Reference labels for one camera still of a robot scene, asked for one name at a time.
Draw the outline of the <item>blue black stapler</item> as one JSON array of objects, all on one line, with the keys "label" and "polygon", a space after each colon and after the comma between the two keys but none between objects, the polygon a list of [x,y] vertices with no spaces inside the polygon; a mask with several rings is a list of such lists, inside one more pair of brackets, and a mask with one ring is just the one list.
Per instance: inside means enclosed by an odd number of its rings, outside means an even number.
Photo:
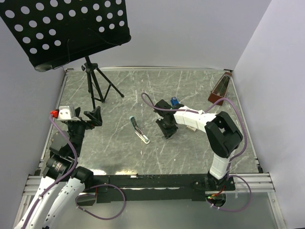
[{"label": "blue black stapler", "polygon": [[171,101],[172,109],[179,109],[180,107],[184,107],[183,104],[179,103],[176,97],[172,97],[170,101]]}]

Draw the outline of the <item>light blue white stapler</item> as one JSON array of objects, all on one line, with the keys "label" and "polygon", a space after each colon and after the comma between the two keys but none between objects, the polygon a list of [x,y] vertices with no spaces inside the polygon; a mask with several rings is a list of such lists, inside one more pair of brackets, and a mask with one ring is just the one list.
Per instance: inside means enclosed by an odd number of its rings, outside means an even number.
[{"label": "light blue white stapler", "polygon": [[134,128],[134,131],[136,133],[136,135],[145,143],[145,144],[149,144],[150,140],[149,138],[143,133],[143,131],[139,128],[139,126],[137,125],[136,119],[134,116],[130,116],[129,120]]}]

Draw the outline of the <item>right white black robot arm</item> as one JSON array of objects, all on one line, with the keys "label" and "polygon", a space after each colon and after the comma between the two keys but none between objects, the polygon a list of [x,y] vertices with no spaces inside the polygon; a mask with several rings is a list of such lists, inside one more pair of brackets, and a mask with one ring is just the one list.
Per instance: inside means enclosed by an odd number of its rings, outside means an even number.
[{"label": "right white black robot arm", "polygon": [[209,187],[219,190],[236,149],[245,142],[227,112],[210,113],[160,100],[143,102],[136,118],[149,139],[143,142],[130,111],[109,109],[102,126],[87,130],[79,165],[96,175],[210,174]]}]

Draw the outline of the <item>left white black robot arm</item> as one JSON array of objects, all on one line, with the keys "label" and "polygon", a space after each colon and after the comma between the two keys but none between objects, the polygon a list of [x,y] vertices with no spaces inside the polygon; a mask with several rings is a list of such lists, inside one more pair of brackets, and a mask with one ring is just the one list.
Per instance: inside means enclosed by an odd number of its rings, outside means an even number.
[{"label": "left white black robot arm", "polygon": [[102,125],[101,108],[85,111],[88,120],[83,120],[80,112],[79,107],[69,105],[50,112],[49,119],[58,131],[52,136],[39,187],[17,229],[54,228],[68,202],[92,190],[93,172],[77,164],[85,131]]}]

